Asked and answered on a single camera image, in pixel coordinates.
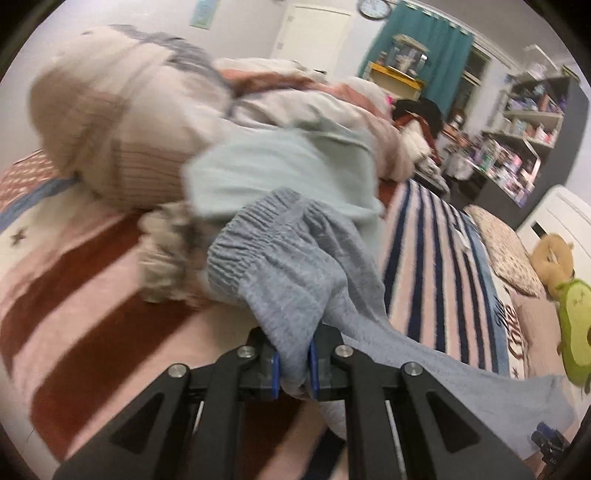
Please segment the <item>pale green garment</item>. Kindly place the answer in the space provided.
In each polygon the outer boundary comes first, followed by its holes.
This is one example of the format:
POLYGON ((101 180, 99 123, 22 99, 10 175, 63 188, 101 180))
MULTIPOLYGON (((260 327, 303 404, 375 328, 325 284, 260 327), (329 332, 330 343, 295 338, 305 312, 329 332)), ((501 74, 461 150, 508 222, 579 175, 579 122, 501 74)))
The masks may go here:
POLYGON ((358 226, 383 211, 369 135, 334 123, 238 136, 185 163, 181 179, 202 219, 229 219, 279 188, 324 202, 358 226))

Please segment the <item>green avocado plush toy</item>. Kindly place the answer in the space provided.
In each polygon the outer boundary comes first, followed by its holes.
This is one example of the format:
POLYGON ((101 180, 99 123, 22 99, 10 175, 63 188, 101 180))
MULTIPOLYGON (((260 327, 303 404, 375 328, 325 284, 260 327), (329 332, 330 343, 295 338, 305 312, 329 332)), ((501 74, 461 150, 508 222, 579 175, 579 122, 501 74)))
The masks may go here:
POLYGON ((558 287, 559 351, 570 382, 584 387, 590 381, 590 286, 573 279, 558 287))

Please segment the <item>pink beige duvet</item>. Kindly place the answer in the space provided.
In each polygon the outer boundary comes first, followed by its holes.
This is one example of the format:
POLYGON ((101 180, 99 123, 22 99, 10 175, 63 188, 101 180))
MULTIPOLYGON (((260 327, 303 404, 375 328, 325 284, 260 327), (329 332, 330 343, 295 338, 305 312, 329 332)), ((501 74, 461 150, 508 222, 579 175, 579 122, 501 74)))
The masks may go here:
POLYGON ((33 81, 29 111, 57 170, 125 208, 178 200, 181 166, 218 143, 322 119, 368 136, 379 178, 414 169, 377 85, 331 83, 290 60, 213 59, 129 25, 66 44, 33 81))

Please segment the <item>grey-blue fleece pants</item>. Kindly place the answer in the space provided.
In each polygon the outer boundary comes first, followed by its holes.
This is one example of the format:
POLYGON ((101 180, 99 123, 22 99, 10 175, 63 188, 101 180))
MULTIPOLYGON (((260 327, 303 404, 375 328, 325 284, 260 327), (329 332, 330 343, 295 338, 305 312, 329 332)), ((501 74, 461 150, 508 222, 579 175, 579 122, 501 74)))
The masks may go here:
POLYGON ((319 324, 374 361, 415 361, 519 457, 535 450, 539 423, 569 429, 575 412, 564 378, 512 380, 428 348, 394 330, 374 259, 351 220, 281 188, 242 208, 207 252, 207 280, 224 302, 249 308, 280 355, 283 387, 301 393, 319 324))

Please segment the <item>pink striped pillow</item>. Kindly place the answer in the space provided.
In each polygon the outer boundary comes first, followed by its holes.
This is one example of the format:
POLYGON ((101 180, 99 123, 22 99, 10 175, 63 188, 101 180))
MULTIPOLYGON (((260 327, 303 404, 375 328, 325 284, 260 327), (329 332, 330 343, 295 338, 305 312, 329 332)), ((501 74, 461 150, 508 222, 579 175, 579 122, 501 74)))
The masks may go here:
POLYGON ((566 375, 559 352, 561 330, 556 305, 546 299, 510 293, 525 340, 525 371, 528 378, 566 375))

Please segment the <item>tan plush toy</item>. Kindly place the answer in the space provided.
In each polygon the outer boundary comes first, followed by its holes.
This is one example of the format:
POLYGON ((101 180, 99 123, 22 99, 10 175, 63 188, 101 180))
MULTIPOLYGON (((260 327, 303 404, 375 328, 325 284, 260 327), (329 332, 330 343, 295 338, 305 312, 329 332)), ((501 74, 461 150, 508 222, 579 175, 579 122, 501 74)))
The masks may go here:
POLYGON ((560 235, 544 235, 532 253, 530 263, 549 295, 558 300, 561 286, 574 277, 573 244, 560 235))

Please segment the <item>white puffy jacket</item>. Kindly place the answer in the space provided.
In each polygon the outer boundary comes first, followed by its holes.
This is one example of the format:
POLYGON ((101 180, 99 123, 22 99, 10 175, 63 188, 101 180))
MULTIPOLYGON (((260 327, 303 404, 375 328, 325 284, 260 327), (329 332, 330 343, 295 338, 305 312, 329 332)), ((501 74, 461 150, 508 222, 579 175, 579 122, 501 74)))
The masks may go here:
POLYGON ((401 129, 401 136, 405 150, 414 164, 427 158, 435 158, 435 150, 427 141, 422 124, 418 120, 412 120, 404 126, 401 129))

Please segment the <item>white bed headboard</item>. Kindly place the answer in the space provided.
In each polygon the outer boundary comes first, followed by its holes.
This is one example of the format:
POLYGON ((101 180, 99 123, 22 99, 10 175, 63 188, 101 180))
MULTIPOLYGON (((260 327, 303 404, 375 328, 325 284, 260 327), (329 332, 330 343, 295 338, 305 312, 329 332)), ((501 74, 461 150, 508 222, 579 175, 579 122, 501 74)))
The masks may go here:
POLYGON ((544 234, 555 233, 572 243, 573 257, 590 257, 590 206, 562 185, 549 189, 516 233, 531 253, 544 234))

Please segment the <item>floral pillow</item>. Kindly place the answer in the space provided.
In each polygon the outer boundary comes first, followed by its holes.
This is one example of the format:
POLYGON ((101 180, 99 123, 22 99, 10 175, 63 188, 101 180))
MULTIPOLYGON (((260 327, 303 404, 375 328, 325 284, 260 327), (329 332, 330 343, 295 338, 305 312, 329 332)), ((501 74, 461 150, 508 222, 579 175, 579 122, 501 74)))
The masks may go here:
POLYGON ((517 233, 480 206, 469 205, 464 211, 477 227, 495 274, 519 293, 540 297, 543 284, 517 233))

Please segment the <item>beige fluffy garment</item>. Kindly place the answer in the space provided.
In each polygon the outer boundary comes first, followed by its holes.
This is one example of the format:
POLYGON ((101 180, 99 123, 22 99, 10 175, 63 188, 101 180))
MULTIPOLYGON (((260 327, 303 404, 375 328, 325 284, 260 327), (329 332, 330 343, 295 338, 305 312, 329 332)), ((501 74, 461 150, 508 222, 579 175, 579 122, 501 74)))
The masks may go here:
POLYGON ((141 216, 138 227, 139 289, 145 301, 181 301, 199 308, 211 299, 204 235, 185 202, 158 205, 141 216))

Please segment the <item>yellow shelf unit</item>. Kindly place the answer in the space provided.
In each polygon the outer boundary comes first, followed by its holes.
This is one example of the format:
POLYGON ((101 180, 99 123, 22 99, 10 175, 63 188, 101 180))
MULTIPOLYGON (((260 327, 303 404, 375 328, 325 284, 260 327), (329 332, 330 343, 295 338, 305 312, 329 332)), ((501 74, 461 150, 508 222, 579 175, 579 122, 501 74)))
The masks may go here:
POLYGON ((377 84, 394 99, 418 100, 425 83, 397 69, 370 62, 363 77, 377 84))

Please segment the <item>white door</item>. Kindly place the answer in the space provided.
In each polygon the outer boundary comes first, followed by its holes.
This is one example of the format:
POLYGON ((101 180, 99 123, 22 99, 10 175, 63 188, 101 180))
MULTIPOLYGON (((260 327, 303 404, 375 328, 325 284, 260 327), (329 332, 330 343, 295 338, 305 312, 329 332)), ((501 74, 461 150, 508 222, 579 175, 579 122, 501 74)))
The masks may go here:
POLYGON ((290 4, 270 57, 294 61, 331 75, 352 20, 351 11, 324 5, 290 4))

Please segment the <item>round wall clock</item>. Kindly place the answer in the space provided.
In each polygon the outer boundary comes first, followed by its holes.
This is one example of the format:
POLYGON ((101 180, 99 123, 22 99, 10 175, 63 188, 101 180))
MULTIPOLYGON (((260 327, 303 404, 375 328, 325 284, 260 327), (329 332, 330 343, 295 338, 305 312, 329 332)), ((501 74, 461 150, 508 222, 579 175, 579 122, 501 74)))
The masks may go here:
POLYGON ((387 0, 360 0, 358 11, 363 18, 370 21, 381 21, 387 19, 393 8, 387 0))

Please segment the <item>blue wall poster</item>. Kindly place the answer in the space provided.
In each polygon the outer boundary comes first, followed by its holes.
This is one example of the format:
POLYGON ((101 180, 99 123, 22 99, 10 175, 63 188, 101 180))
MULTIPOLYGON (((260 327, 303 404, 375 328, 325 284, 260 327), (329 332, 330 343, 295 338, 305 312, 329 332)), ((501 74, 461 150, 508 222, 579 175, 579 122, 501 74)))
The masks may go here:
POLYGON ((211 28, 217 5, 218 0, 197 0, 189 25, 203 30, 211 28))

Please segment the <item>striped pink navy blanket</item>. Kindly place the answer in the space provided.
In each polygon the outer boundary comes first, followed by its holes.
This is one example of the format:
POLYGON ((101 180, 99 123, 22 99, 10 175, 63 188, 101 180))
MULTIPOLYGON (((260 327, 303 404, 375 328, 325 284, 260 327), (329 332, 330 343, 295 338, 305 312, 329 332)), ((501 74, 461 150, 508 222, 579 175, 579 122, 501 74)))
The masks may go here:
POLYGON ((252 328, 218 303, 145 302, 137 222, 42 152, 2 176, 1 359, 8 391, 55 463, 167 365, 211 363, 252 328))

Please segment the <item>small white remote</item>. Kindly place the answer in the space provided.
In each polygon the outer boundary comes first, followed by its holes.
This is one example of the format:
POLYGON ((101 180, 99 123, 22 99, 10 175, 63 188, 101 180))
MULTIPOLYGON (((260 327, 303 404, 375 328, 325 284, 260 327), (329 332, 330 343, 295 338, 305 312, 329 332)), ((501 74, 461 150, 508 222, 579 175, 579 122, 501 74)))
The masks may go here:
POLYGON ((456 236, 458 241, 461 244, 461 248, 464 252, 469 252, 472 250, 472 244, 470 241, 469 236, 459 227, 455 228, 456 236))

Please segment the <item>dark grey bookshelf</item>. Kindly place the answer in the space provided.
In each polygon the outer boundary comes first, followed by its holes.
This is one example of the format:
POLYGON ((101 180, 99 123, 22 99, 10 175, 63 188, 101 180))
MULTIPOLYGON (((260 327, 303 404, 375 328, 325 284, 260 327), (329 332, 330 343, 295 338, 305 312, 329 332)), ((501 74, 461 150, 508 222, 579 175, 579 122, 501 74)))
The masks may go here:
POLYGON ((579 153, 589 100, 571 76, 527 80, 502 92, 501 124, 477 138, 468 178, 451 204, 477 205, 518 227, 554 186, 564 185, 579 153))

